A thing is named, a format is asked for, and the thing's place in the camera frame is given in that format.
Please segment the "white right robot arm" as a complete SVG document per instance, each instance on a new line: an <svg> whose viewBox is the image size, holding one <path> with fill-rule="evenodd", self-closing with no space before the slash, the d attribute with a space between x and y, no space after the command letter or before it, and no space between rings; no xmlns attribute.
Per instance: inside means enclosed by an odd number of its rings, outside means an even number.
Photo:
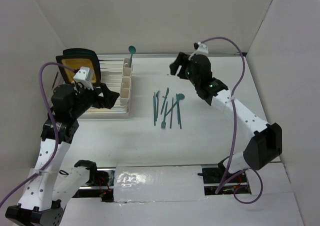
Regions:
<svg viewBox="0 0 320 226"><path fill-rule="evenodd" d="M236 120L237 128L242 130L248 140L244 151L223 159L218 164L220 180L230 182L237 172L244 169L258 171L282 154L280 125L270 124L259 118L236 99L226 84L213 77L211 62L207 56L180 52L169 68L171 75L189 80L197 95L209 106L229 119Z"/></svg>

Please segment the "teal plastic spoon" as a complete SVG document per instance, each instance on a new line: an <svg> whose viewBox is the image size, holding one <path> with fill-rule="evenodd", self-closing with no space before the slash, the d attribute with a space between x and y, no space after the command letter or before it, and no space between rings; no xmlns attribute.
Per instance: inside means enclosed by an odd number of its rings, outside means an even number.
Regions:
<svg viewBox="0 0 320 226"><path fill-rule="evenodd" d="M167 110L165 112L165 116L167 116L172 110L173 108L181 101L185 98L185 95L183 93L179 93L176 95L176 102L171 106L171 108L169 110Z"/></svg>
<svg viewBox="0 0 320 226"><path fill-rule="evenodd" d="M135 46L130 45L130 46L128 47L128 51L129 51L129 53L130 53L129 67L131 68L131 67L132 67L132 61L133 61L133 55L136 54L137 49L136 49Z"/></svg>

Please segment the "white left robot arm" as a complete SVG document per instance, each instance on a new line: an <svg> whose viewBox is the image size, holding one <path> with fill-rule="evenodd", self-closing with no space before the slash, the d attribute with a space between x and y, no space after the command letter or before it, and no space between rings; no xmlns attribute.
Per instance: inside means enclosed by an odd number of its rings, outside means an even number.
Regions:
<svg viewBox="0 0 320 226"><path fill-rule="evenodd" d="M16 205L9 206L5 217L18 226L58 226L70 199L83 185L98 182L97 164L79 160L58 186L61 164L79 127L78 118L89 108L111 109L120 97L101 83L86 88L83 83L61 84L53 90L52 107L42 127L38 159L33 174Z"/></svg>

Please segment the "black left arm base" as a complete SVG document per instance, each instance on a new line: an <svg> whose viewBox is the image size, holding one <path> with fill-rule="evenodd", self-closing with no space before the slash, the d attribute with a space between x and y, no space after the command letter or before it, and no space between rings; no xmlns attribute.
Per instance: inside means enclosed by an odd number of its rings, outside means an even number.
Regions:
<svg viewBox="0 0 320 226"><path fill-rule="evenodd" d="M74 199L97 198L104 203L114 201L115 168L98 168L93 183L85 183L74 194Z"/></svg>

